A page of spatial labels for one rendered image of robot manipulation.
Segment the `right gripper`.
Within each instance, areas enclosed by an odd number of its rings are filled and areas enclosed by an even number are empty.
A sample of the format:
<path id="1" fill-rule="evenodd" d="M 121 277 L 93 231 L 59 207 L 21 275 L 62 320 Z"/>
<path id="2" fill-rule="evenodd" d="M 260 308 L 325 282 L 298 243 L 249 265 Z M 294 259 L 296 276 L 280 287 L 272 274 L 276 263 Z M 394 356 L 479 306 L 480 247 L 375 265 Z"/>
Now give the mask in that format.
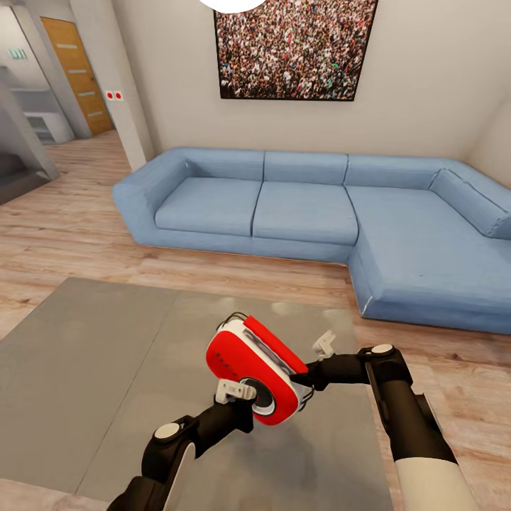
<path id="1" fill-rule="evenodd" d="M 317 360 L 309 365 L 308 373 L 299 373 L 298 375 L 290 375 L 292 382 L 306 387 L 312 387 L 317 391 L 324 391 L 329 383 L 348 383 L 353 384 L 345 375 L 344 363 L 347 354 L 335 353 L 331 358 Z"/>

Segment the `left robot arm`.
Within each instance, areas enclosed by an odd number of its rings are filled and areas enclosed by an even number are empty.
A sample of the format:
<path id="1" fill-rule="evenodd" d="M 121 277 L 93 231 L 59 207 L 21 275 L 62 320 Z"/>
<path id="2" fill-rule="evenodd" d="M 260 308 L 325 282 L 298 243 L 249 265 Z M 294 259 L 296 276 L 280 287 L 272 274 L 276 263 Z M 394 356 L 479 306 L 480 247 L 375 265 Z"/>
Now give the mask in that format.
<path id="1" fill-rule="evenodd" d="M 213 406 L 199 416 L 185 416 L 155 431 L 146 446 L 141 477 L 107 511 L 177 511 L 194 460 L 238 429 L 253 431 L 255 387 L 221 378 Z"/>

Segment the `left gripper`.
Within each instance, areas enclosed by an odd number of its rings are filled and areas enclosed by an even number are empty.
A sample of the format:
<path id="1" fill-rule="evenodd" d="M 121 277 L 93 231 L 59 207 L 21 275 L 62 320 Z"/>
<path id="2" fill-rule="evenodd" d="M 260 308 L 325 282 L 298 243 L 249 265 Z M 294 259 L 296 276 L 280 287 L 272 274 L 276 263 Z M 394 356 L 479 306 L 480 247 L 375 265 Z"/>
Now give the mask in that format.
<path id="1" fill-rule="evenodd" d="M 252 400 L 244 400 L 237 397 L 234 402 L 224 404 L 217 403 L 214 396 L 213 406 L 204 412 L 208 413 L 214 420 L 217 430 L 216 443 L 238 429 L 240 432 L 250 433 L 253 431 L 253 411 L 252 405 L 258 399 L 258 396 Z"/>

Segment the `radio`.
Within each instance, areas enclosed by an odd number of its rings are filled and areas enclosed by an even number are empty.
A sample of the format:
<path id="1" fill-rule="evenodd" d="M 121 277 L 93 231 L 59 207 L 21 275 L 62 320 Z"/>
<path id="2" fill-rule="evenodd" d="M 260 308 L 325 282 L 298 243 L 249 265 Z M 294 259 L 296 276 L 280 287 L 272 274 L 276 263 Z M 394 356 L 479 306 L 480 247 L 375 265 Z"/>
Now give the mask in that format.
<path id="1" fill-rule="evenodd" d="M 229 316 L 216 331 L 207 364 L 219 379 L 255 387 L 252 411 L 260 422 L 277 425 L 304 409 L 311 396 L 303 397 L 306 385 L 292 382 L 290 375 L 308 373 L 309 366 L 263 324 L 253 316 Z"/>

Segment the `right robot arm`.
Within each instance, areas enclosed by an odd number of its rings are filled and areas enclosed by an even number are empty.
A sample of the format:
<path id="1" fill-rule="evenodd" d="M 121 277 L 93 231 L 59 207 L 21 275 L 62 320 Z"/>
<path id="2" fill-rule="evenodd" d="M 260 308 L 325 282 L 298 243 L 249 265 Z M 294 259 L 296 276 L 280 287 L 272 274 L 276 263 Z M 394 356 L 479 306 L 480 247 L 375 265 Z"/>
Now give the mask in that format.
<path id="1" fill-rule="evenodd" d="M 317 391 L 329 383 L 371 385 L 390 437 L 404 511 L 482 511 L 426 394 L 416 395 L 400 350 L 391 344 L 336 355 L 328 330 L 312 347 L 319 360 L 292 382 Z"/>

